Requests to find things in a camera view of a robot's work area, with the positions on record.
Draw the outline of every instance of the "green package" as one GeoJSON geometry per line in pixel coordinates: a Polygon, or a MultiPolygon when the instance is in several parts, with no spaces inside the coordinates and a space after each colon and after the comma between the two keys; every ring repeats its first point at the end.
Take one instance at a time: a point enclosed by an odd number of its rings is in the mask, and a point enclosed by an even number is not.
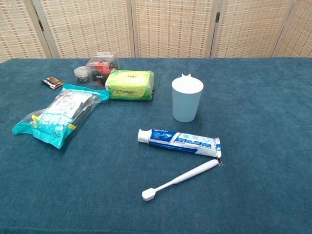
{"type": "Polygon", "coordinates": [[[154,73],[149,71],[112,71],[105,87],[111,99],[151,100],[154,73]]]}

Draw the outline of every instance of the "white plastic cup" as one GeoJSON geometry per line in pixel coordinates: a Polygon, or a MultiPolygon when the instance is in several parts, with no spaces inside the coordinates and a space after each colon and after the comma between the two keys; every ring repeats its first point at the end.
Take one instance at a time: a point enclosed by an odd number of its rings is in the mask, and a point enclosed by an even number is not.
{"type": "Polygon", "coordinates": [[[195,119],[203,82],[193,78],[191,74],[183,75],[172,81],[172,114],[174,118],[183,123],[195,119]]]}

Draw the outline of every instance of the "table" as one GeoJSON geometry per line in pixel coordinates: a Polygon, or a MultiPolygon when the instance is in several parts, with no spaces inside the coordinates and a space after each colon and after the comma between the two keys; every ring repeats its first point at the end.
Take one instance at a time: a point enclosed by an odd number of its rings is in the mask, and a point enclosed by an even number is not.
{"type": "Polygon", "coordinates": [[[155,73],[151,101],[108,100],[58,150],[11,129],[78,84],[88,59],[0,64],[0,233],[311,233],[311,58],[121,58],[155,73]],[[171,82],[204,83],[191,123],[172,117],[171,82]],[[223,167],[158,192],[212,159],[137,141],[139,128],[220,137],[223,167]]]}

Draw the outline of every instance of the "blue label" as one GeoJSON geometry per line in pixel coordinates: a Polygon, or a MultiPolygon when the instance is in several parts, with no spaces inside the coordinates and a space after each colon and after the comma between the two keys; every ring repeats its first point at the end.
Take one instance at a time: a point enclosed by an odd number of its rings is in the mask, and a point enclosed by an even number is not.
{"type": "Polygon", "coordinates": [[[177,138],[175,141],[179,141],[179,142],[186,142],[186,139],[177,138]]]}
{"type": "Polygon", "coordinates": [[[189,149],[189,148],[179,147],[179,146],[174,146],[174,145],[166,145],[166,144],[156,143],[156,142],[152,142],[152,141],[150,141],[150,145],[159,146],[159,147],[172,149],[172,150],[185,151],[185,152],[189,152],[192,154],[195,154],[197,152],[196,149],[189,149]]]}
{"type": "Polygon", "coordinates": [[[201,145],[202,145],[202,146],[205,146],[205,147],[208,147],[208,148],[211,148],[211,144],[202,143],[201,145]]]}
{"type": "Polygon", "coordinates": [[[172,131],[152,129],[152,135],[150,139],[170,141],[175,134],[176,132],[172,132],[172,131]]]}
{"type": "Polygon", "coordinates": [[[201,145],[201,142],[199,141],[193,141],[193,140],[187,140],[186,143],[194,144],[194,145],[201,145]]]}

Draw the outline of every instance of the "toothpaste tube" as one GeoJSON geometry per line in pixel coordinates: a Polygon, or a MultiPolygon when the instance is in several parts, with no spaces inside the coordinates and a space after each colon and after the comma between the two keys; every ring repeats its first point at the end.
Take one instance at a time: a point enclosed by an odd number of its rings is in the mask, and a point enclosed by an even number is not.
{"type": "Polygon", "coordinates": [[[156,129],[150,129],[148,131],[140,129],[138,131],[137,140],[139,142],[167,149],[221,158],[219,138],[208,138],[188,133],[177,133],[156,129]]]}

